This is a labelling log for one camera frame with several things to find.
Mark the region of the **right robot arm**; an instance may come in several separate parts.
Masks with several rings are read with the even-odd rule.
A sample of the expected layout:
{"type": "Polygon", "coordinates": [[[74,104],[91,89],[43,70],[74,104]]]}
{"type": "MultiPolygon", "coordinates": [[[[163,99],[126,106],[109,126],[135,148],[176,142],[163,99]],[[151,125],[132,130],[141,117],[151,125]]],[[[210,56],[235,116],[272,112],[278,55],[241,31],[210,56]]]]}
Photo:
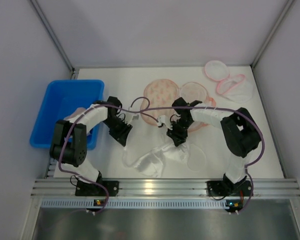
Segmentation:
{"type": "Polygon", "coordinates": [[[166,134],[176,147],[186,142],[188,129],[195,122],[211,125],[223,132],[231,153],[229,166],[222,180],[208,182],[210,196],[230,196],[253,186],[252,181],[247,180],[248,167],[257,160],[249,162],[250,152],[261,146],[262,156],[265,140],[246,108],[232,110],[203,106],[199,100],[187,103],[182,97],[175,100],[171,107],[178,114],[178,119],[170,122],[166,134]]]}

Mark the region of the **floral orange laundry bag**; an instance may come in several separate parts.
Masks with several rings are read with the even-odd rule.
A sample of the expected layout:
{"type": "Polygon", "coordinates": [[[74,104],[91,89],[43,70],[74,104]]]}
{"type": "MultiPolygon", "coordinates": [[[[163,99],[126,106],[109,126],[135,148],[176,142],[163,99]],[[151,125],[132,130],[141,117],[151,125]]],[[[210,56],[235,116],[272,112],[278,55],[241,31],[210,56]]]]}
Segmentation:
{"type": "MultiPolygon", "coordinates": [[[[205,105],[216,107],[216,101],[209,95],[208,90],[198,82],[187,82],[179,87],[169,79],[157,79],[149,83],[143,91],[143,96],[150,101],[150,108],[171,107],[173,102],[182,97],[187,103],[195,100],[202,101],[205,105]]],[[[151,110],[148,115],[158,118],[160,116],[171,117],[177,114],[173,109],[151,110]]],[[[142,119],[149,125],[155,126],[156,122],[149,116],[141,115],[142,119]]],[[[194,132],[207,124],[194,122],[188,132],[194,132]]]]}

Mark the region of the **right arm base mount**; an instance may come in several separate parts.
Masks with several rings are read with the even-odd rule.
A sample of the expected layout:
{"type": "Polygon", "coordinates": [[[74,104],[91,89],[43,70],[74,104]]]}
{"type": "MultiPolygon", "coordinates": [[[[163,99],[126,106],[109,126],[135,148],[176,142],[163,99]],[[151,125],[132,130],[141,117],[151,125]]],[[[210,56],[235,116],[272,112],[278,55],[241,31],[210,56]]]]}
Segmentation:
{"type": "Polygon", "coordinates": [[[232,183],[230,180],[210,180],[207,182],[207,194],[209,197],[224,199],[225,197],[249,197],[252,192],[252,184],[249,180],[232,183]]]}

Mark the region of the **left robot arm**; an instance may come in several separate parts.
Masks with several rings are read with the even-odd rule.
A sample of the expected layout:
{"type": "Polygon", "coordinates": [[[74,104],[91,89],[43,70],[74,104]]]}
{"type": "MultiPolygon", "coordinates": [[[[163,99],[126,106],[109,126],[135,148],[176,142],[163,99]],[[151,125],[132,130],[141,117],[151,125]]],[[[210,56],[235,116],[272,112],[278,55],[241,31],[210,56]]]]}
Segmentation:
{"type": "Polygon", "coordinates": [[[58,169],[71,174],[84,183],[102,184],[102,174],[86,159],[88,133],[100,123],[108,127],[109,135],[125,147],[133,126],[134,114],[122,109],[117,97],[93,102],[82,113],[55,123],[50,157],[58,161],[58,169]]]}

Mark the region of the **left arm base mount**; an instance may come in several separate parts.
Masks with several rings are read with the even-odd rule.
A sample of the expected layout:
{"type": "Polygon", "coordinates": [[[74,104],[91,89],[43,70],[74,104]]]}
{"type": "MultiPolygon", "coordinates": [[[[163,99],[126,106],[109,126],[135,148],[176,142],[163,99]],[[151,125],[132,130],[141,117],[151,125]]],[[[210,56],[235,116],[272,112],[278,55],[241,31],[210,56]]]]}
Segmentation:
{"type": "MultiPolygon", "coordinates": [[[[119,192],[120,182],[116,180],[104,180],[101,184],[108,191],[110,197],[117,196],[119,192]]],[[[86,183],[78,181],[75,189],[75,196],[77,197],[106,197],[106,191],[93,183],[86,183]]]]}

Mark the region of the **white satin bra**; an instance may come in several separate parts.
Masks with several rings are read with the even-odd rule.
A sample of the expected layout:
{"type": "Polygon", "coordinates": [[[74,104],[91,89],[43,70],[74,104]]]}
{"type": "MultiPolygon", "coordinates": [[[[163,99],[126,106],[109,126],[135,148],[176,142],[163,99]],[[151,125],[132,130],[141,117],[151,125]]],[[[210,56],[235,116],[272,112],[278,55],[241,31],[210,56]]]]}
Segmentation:
{"type": "Polygon", "coordinates": [[[186,165],[193,172],[200,171],[207,163],[205,152],[193,143],[183,143],[175,146],[166,143],[155,147],[140,157],[132,158],[126,148],[123,149],[122,163],[128,169],[151,178],[161,178],[166,163],[186,165]]]}

